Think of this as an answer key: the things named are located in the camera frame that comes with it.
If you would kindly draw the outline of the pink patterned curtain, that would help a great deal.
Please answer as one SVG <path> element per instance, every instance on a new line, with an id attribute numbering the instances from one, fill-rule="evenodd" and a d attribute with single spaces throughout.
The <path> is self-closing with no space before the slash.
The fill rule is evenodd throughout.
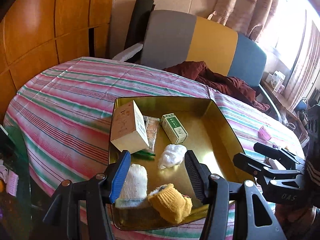
<path id="1" fill-rule="evenodd" d="M 216 0 L 208 18 L 289 67 L 282 92 L 289 109 L 309 94 L 319 74 L 319 16 L 307 0 Z"/>

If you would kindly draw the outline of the white foam block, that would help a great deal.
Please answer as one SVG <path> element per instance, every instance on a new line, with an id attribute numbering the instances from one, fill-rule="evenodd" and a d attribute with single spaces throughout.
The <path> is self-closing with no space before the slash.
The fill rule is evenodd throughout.
<path id="1" fill-rule="evenodd" d="M 286 170 L 286 168 L 283 165 L 281 165 L 279 161 L 271 159 L 269 157 L 265 158 L 265 163 L 270 165 L 274 170 Z"/>

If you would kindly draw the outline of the maroon jacket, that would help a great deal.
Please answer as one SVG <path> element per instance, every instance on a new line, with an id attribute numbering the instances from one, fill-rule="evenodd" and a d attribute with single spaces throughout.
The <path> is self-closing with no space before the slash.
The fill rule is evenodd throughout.
<path id="1" fill-rule="evenodd" d="M 237 77 L 228 77 L 212 72 L 203 61 L 184 61 L 164 70 L 207 85 L 261 112 L 266 112 L 270 109 L 268 104 L 256 100 L 255 90 L 249 87 L 245 81 Z"/>

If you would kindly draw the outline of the cracker snack packet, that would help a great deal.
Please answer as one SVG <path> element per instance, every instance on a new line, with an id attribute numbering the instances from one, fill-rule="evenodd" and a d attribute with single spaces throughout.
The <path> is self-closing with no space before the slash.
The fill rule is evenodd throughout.
<path id="1" fill-rule="evenodd" d="M 137 159 L 152 160 L 156 156 L 155 144 L 156 144 L 157 133 L 159 131 L 161 120 L 159 118 L 146 116 L 146 115 L 144 115 L 143 118 L 144 118 L 149 147 L 144 150 L 135 152 L 132 155 Z"/>

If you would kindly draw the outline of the white plastic bag ball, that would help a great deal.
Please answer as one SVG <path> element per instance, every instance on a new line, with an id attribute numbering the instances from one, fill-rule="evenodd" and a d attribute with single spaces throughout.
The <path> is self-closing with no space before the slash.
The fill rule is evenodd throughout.
<path id="1" fill-rule="evenodd" d="M 184 160 L 184 155 L 186 152 L 187 148 L 183 145 L 168 145 L 160 156 L 158 168 L 162 170 L 180 165 L 180 163 Z"/>

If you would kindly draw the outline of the white boxes on shelf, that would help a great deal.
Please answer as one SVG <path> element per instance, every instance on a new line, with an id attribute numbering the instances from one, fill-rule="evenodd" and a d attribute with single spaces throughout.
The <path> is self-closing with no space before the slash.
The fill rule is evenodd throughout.
<path id="1" fill-rule="evenodd" d="M 275 92 L 279 92 L 284 80 L 285 75 L 282 72 L 276 70 L 272 75 L 270 73 L 268 74 L 265 82 L 271 85 Z"/>

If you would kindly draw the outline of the striped pink green tablecloth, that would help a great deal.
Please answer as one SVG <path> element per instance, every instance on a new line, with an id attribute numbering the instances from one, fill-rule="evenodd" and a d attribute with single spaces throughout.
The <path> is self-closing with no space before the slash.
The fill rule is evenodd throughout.
<path id="1" fill-rule="evenodd" d="M 30 176 L 47 194 L 60 183 L 86 181 L 116 161 L 110 142 L 117 98 L 183 96 L 211 99 L 237 136 L 245 154 L 264 160 L 253 146 L 265 126 L 268 146 L 304 155 L 301 144 L 281 122 L 207 85 L 146 66 L 81 57 L 51 67 L 27 81 L 12 98 L 4 127 L 20 129 Z"/>

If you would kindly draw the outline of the beige medicine box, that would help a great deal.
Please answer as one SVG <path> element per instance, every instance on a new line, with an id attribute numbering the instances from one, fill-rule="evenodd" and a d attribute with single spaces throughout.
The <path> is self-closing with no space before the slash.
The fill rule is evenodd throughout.
<path id="1" fill-rule="evenodd" d="M 131 154 L 149 148 L 144 118 L 134 100 L 113 111 L 110 142 Z"/>

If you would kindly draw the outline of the green glass side table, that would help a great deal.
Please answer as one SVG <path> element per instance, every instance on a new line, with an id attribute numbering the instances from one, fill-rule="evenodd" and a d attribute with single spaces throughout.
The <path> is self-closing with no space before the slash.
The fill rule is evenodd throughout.
<path id="1" fill-rule="evenodd" d="M 31 228 L 27 148 L 19 128 L 1 126 L 1 239 L 28 239 Z"/>

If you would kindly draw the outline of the grey yellow blue chair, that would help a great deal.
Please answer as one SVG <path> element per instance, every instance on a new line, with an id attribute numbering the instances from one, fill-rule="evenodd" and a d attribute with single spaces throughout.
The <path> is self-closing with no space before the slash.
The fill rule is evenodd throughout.
<path id="1" fill-rule="evenodd" d="M 233 29 L 202 18 L 172 10 L 154 10 L 144 40 L 113 57 L 128 61 L 140 54 L 140 64 L 164 69 L 184 61 L 203 61 L 212 71 L 244 80 L 268 101 L 273 118 L 281 116 L 260 82 L 266 54 L 252 40 Z"/>

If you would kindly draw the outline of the white knitted sock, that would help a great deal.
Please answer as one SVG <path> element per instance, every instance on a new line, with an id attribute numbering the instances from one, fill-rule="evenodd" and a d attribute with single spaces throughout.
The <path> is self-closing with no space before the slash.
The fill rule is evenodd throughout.
<path id="1" fill-rule="evenodd" d="M 148 205 L 148 174 L 144 166 L 132 164 L 128 170 L 121 193 L 116 199 L 118 209 L 140 209 Z"/>

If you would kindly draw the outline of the yellow knitted sock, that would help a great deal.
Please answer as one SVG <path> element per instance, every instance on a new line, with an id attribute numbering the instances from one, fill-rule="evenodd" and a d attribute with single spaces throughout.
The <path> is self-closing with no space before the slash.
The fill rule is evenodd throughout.
<path id="1" fill-rule="evenodd" d="M 181 223 L 190 215 L 193 207 L 191 198 L 181 194 L 174 184 L 165 184 L 150 192 L 148 202 L 171 224 Z"/>

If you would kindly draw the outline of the green white medicine box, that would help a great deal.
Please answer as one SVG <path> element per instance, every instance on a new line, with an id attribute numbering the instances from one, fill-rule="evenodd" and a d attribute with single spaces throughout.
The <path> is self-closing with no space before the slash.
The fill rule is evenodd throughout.
<path id="1" fill-rule="evenodd" d="M 163 115 L 161 126 L 172 144 L 182 144 L 188 137 L 188 132 L 174 113 Z"/>

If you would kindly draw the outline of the blue cup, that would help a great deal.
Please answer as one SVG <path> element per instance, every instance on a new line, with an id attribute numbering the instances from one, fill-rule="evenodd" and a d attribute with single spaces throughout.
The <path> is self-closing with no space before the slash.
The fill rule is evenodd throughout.
<path id="1" fill-rule="evenodd" d="M 302 98 L 300 102 L 296 105 L 295 111 L 306 111 L 308 108 L 308 99 L 307 98 Z"/>

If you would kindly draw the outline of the pink hair roller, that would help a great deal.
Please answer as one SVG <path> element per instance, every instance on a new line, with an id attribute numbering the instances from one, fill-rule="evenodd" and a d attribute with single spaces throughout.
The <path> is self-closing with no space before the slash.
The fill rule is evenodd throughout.
<path id="1" fill-rule="evenodd" d="M 272 137 L 265 126 L 261 126 L 258 131 L 258 137 L 264 141 L 269 141 Z"/>

